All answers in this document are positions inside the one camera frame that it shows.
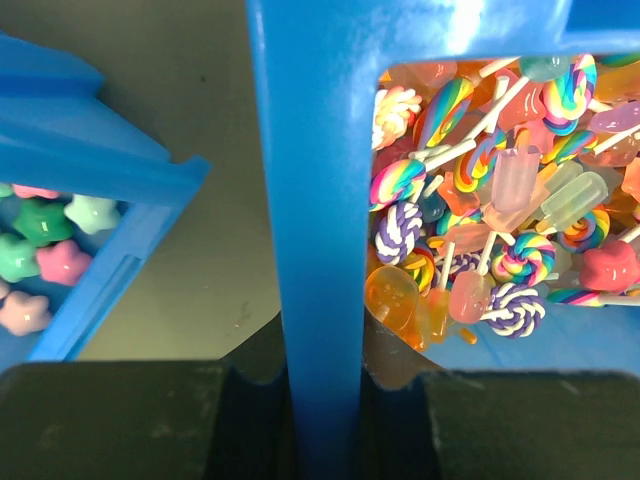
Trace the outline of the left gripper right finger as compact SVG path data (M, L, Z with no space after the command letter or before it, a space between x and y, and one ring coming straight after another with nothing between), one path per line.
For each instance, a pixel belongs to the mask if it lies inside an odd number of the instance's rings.
M364 323L367 479L635 479L639 381L622 372L456 371Z

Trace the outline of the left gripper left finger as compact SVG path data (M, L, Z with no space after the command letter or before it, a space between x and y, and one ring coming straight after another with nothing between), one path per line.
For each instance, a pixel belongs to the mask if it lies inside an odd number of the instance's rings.
M291 479L282 373L224 361L26 363L1 376L5 479Z

